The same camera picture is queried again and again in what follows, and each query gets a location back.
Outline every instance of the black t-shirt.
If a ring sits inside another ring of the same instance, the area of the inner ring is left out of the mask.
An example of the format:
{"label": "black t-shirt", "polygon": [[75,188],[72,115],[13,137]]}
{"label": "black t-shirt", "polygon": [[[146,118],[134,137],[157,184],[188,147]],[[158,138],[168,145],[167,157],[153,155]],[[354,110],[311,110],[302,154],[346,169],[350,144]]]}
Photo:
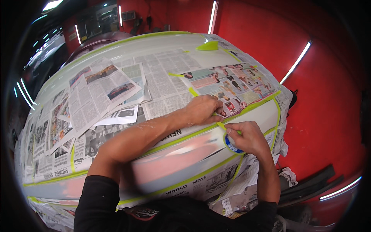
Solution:
{"label": "black t-shirt", "polygon": [[253,210],[230,219],[202,201],[188,197],[156,200],[116,210],[119,186],[104,176],[88,176],[76,209],[74,231],[272,231],[277,205],[260,202]]}

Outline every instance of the forearm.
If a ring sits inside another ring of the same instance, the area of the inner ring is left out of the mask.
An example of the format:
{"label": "forearm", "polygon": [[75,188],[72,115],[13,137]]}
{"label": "forearm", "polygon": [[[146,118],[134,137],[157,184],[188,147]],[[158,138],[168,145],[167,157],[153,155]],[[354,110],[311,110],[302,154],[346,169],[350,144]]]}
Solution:
{"label": "forearm", "polygon": [[175,130],[191,126],[183,109],[134,125],[104,143],[90,166],[88,176],[106,176],[117,183],[120,170]]}
{"label": "forearm", "polygon": [[280,181],[272,155],[257,156],[259,173],[257,177],[257,198],[259,201],[276,202],[281,194]]}

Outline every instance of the fluorescent light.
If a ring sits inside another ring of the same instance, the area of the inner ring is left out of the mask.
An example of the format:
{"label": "fluorescent light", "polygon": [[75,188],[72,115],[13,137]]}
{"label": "fluorescent light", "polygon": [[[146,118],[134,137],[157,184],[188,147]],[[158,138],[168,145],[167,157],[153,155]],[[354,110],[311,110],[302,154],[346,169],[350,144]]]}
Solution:
{"label": "fluorescent light", "polygon": [[213,3],[213,9],[212,9],[212,11],[211,11],[210,25],[209,25],[209,31],[208,31],[208,34],[209,34],[209,35],[211,34],[211,28],[212,28],[212,26],[213,26],[214,13],[215,13],[215,5],[216,5],[216,1],[214,1],[214,3]]}
{"label": "fluorescent light", "polygon": [[120,14],[120,26],[122,26],[121,5],[118,5],[118,12]]}
{"label": "fluorescent light", "polygon": [[31,96],[30,96],[30,94],[28,93],[28,91],[27,91],[27,89],[26,89],[26,86],[24,85],[24,82],[23,82],[23,80],[22,80],[22,78],[21,78],[21,82],[22,82],[22,85],[23,85],[23,88],[24,88],[24,90],[26,91],[26,93],[27,93],[27,96],[30,98],[30,100],[31,100],[31,102],[32,102],[32,104],[35,104],[35,105],[37,105],[33,100],[32,100],[32,98],[31,98]]}
{"label": "fluorescent light", "polygon": [[286,74],[286,76],[282,79],[282,81],[280,82],[281,85],[285,82],[285,80],[287,79],[287,77],[290,76],[290,74],[292,73],[292,71],[294,71],[295,67],[298,65],[298,63],[299,63],[300,60],[303,58],[304,54],[307,52],[307,50],[309,49],[310,46],[311,46],[311,41],[309,41],[309,42],[306,44],[306,46],[305,46],[303,52],[300,54],[299,58],[295,61],[294,65],[290,68],[289,72],[288,72],[288,73]]}
{"label": "fluorescent light", "polygon": [[50,10],[56,8],[63,0],[51,1],[44,7],[43,11]]}
{"label": "fluorescent light", "polygon": [[353,181],[351,184],[345,186],[344,188],[342,188],[342,189],[340,189],[340,190],[338,190],[338,191],[336,191],[336,192],[333,192],[333,193],[331,193],[331,194],[329,194],[329,195],[326,195],[326,196],[320,197],[319,200],[320,200],[320,201],[322,201],[322,200],[327,200],[327,199],[330,199],[330,198],[333,198],[333,197],[336,197],[336,196],[340,195],[340,194],[338,194],[338,193],[344,191],[345,189],[350,188],[350,187],[353,186],[355,183],[357,183],[361,178],[362,178],[362,176],[360,176],[358,179],[356,179],[355,181]]}
{"label": "fluorescent light", "polygon": [[75,28],[76,28],[77,38],[79,39],[79,44],[81,44],[80,35],[79,35],[79,30],[77,29],[77,25],[76,25],[76,24],[75,24]]}
{"label": "fluorescent light", "polygon": [[46,15],[43,15],[43,16],[41,16],[40,18],[37,18],[37,19],[35,19],[35,21],[33,21],[31,24],[34,24],[34,22],[36,22],[36,21],[38,21],[38,20],[40,20],[40,19],[42,19],[42,18],[44,18],[44,17],[46,17],[47,16],[47,14]]}
{"label": "fluorescent light", "polygon": [[17,82],[17,85],[18,85],[18,88],[19,88],[19,91],[21,91],[21,94],[23,96],[23,98],[26,100],[27,104],[33,109],[35,110],[35,108],[32,107],[32,105],[30,104],[30,102],[27,100],[26,96],[24,95],[22,89],[21,89],[21,86],[19,85],[19,82]]}

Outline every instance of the hand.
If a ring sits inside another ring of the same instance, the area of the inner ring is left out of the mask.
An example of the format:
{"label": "hand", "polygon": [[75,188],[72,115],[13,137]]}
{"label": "hand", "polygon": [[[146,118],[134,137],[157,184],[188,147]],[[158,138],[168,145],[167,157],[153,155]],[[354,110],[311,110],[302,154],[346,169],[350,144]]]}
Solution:
{"label": "hand", "polygon": [[222,116],[213,115],[214,111],[220,113],[222,107],[223,102],[219,101],[218,97],[202,95],[193,98],[192,101],[180,111],[181,115],[185,117],[188,126],[205,125],[223,121]]}
{"label": "hand", "polygon": [[228,123],[224,125],[227,134],[234,140],[236,147],[258,159],[269,156],[272,158],[267,140],[255,121]]}

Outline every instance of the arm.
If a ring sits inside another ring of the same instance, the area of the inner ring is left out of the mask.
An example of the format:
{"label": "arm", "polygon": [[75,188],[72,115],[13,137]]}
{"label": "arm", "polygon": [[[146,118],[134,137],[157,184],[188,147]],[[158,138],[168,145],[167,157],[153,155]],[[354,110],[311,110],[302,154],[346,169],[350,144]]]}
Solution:
{"label": "arm", "polygon": [[217,97],[198,96],[183,109],[124,130],[100,147],[88,176],[105,176],[119,183],[120,168],[124,163],[144,154],[175,130],[222,121],[221,116],[212,115],[214,111],[221,111],[222,107],[223,102]]}
{"label": "arm", "polygon": [[234,140],[236,147],[248,154],[253,154],[259,161],[257,179],[257,198],[260,202],[275,202],[280,199],[280,181],[270,153],[269,145],[254,121],[228,123],[225,125],[228,135]]}
{"label": "arm", "polygon": [[212,115],[222,106],[216,97],[198,96],[185,108],[132,126],[104,143],[85,179],[74,231],[125,231],[130,217],[124,212],[115,213],[122,165],[175,130],[222,121],[221,116]]}

